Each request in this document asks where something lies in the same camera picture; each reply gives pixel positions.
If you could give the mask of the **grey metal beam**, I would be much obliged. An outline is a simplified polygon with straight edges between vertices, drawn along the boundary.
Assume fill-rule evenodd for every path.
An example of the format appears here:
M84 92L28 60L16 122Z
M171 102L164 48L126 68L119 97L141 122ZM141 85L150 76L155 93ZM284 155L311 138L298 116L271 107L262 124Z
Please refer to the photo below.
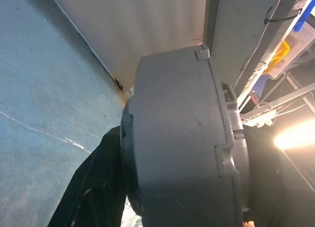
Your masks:
M297 0L279 0L277 4L271 9L268 14L270 19L279 19L290 17L295 15L295 11L292 10ZM264 61L266 65L264 67L258 67L255 72L242 72L239 79L236 82L235 89L240 93L244 88L248 87L252 81L260 76L263 70L267 67L270 62L272 55L280 45L281 40L284 38L285 33L292 25L293 19L278 23L263 24L263 32L258 41L258 45L255 48L249 60L257 65L258 62Z

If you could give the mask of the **blue plastic table cover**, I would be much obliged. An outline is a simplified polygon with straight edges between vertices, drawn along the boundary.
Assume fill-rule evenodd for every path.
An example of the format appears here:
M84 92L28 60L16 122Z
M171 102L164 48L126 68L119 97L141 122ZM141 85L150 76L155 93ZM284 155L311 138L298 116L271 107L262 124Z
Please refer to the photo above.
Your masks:
M126 96L53 0L0 0L0 227L46 227Z

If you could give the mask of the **grey round motor housing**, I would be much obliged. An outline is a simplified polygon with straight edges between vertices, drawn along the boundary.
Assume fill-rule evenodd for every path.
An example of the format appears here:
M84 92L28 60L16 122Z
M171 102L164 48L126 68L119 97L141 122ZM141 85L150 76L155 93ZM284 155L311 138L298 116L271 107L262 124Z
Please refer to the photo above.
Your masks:
M142 57L122 119L143 227L231 227L231 182L215 146L226 142L218 96L199 45Z

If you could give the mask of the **yellow object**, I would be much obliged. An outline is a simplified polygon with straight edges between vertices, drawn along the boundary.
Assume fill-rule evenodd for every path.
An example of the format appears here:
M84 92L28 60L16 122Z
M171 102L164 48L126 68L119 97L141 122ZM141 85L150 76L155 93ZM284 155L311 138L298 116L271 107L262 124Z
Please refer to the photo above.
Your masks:
M272 57L270 63L268 64L268 67L264 70L262 75L267 75L273 68L275 68L280 63L280 61L289 53L289 51L290 46L286 41L284 41Z

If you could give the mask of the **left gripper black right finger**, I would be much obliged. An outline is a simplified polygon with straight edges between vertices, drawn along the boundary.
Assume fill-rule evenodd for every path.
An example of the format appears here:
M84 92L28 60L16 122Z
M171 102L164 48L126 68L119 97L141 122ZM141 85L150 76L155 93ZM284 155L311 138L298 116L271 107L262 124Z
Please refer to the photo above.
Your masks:
M244 132L250 162L248 219L255 227L315 227L315 185L270 135Z

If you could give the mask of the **silver metal frame bar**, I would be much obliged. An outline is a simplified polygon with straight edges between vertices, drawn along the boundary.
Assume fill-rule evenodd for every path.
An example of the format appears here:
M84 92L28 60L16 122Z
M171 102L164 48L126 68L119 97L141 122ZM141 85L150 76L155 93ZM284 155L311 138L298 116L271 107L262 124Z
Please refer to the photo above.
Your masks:
M292 93L289 93L283 97L280 97L279 99L276 99L272 102L268 102L265 105L256 108L244 115L241 115L241 119L242 121L244 121L244 124L248 121L254 120L256 117L262 115L262 114L266 114L269 113L270 111L274 110L275 108L278 108L279 106L285 104L288 101L291 101L293 99L298 98L299 96L302 96L312 90L315 89L315 82L311 83L305 87L302 87L300 89L295 90Z

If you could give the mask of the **black zip tie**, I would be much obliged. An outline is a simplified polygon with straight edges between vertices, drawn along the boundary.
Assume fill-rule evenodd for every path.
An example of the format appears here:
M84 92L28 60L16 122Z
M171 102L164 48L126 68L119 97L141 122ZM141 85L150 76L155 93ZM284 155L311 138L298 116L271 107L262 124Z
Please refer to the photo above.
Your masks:
M258 67L264 67L265 65L266 65L266 62L260 61L257 63L256 66L254 66L254 64L249 60L249 58L246 57L246 59L244 60L240 68L240 72L255 72L257 71Z
M269 12L271 11L272 8L273 8L273 6L271 6L271 7L268 9L268 11L267 11L267 13L266 13L266 15L265 15L265 19L264 19L264 21L263 21L263 24L265 24L265 25L267 25L268 23L278 23L278 22L283 22L283 21L292 20L292 19L296 18L297 16L299 16L299 15L302 13L302 10L303 10L302 8L298 9L297 14L292 15L292 16L290 16L290 17L279 18L279 19L270 19L270 18L268 18L268 14L269 14Z

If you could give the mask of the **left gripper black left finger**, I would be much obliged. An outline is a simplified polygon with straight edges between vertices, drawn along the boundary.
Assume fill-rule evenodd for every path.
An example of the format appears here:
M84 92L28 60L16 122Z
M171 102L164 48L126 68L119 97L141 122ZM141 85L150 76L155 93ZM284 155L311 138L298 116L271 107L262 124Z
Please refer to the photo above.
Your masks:
M77 168L48 227L120 227L126 201L120 127Z

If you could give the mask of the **white backdrop board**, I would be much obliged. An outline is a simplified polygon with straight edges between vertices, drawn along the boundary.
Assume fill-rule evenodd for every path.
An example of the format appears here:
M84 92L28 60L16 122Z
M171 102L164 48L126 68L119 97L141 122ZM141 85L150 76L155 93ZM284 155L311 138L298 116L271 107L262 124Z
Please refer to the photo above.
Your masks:
M142 56L201 43L206 0L55 0L125 90Z

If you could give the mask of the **bright lamp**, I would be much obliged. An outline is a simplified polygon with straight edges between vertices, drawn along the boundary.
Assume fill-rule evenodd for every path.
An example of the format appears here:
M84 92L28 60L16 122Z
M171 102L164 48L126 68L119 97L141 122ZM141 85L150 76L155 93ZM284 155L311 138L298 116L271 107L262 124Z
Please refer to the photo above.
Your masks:
M284 130L275 137L274 144L281 150L315 145L315 119Z

